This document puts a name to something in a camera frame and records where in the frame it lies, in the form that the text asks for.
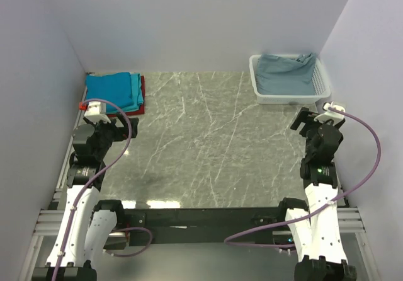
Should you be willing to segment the grey-blue t-shirt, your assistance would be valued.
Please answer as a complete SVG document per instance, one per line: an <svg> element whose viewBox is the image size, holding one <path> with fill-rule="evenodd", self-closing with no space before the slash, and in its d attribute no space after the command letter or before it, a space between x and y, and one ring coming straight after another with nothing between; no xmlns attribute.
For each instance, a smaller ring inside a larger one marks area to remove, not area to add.
<svg viewBox="0 0 403 281"><path fill-rule="evenodd" d="M258 93L262 95L314 95L312 83L317 54L296 58L263 54L255 73Z"/></svg>

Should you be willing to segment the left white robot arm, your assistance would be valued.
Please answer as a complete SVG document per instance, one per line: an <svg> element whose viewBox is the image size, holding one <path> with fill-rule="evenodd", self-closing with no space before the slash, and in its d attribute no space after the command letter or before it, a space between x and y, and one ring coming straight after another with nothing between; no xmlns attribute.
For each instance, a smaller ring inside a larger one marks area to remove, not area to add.
<svg viewBox="0 0 403 281"><path fill-rule="evenodd" d="M137 118L118 115L117 119L122 126L117 126L115 120L86 120L74 129L62 222L45 266L34 268L32 280L96 280L97 255L109 233L124 228L121 201L99 198L106 153L112 143L129 142L138 132Z"/></svg>

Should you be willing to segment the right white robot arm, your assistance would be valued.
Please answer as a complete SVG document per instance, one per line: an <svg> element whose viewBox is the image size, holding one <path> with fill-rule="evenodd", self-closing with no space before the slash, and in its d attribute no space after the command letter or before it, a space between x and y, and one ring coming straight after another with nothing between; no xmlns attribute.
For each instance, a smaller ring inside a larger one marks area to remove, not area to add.
<svg viewBox="0 0 403 281"><path fill-rule="evenodd" d="M326 103L324 113L302 108L291 125L305 138L300 165L306 202L286 198L276 215L278 226L290 230L298 262L295 280L356 280L357 270L348 263L338 222L338 178L334 155L343 141L340 127L345 109Z"/></svg>

